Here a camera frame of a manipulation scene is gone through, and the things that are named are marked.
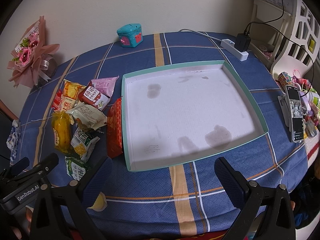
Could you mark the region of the left hand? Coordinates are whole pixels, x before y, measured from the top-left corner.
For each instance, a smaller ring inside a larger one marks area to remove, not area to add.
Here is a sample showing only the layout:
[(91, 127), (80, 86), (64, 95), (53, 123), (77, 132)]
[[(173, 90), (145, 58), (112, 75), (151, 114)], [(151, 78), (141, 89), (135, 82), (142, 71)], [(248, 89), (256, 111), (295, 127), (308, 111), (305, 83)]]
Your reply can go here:
[(33, 208), (25, 206), (14, 214), (13, 232), (17, 239), (29, 239)]

